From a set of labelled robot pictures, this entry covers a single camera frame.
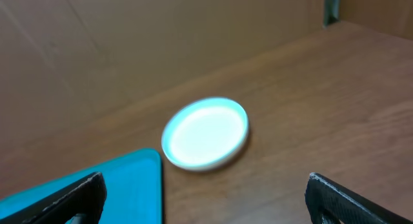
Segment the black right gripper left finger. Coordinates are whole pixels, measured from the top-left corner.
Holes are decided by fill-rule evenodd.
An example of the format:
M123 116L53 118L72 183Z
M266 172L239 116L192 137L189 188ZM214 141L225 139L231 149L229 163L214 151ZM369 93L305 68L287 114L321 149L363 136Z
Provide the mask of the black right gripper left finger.
M107 189L101 172L93 172L1 220L2 224L98 223Z

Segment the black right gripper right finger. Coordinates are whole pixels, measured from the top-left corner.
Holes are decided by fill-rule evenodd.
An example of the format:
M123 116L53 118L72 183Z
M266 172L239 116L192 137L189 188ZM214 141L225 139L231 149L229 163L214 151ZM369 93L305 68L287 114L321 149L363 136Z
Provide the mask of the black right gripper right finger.
M412 224L410 220L315 172L309 175L305 203L313 224Z

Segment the light blue plate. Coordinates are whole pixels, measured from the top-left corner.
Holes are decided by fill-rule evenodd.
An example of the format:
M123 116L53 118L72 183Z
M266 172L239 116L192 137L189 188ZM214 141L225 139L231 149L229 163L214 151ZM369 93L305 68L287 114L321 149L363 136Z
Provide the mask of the light blue plate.
M235 158L249 135L245 109L233 99L206 97L178 111L165 125L161 147L178 168L201 172Z

